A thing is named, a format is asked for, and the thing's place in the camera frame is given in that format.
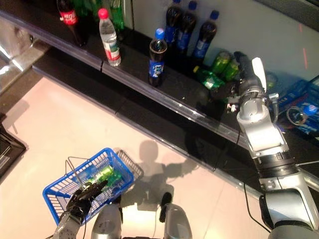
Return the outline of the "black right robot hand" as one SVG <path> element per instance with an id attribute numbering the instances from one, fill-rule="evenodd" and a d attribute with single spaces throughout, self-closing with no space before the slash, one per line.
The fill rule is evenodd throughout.
<path id="1" fill-rule="evenodd" d="M 234 52 L 234 57 L 239 64 L 239 79 L 211 90 L 211 100 L 226 100 L 230 104 L 239 106 L 246 99 L 265 98 L 267 81 L 262 59 L 260 57 L 250 59 L 240 51 Z"/>

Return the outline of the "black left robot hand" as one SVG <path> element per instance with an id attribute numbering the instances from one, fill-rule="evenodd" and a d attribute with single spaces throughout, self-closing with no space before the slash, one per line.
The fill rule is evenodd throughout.
<path id="1" fill-rule="evenodd" d="M 66 206 L 66 212 L 81 225 L 92 207 L 92 202 L 102 193 L 102 189 L 107 184 L 108 180 L 85 183 L 71 196 Z"/>

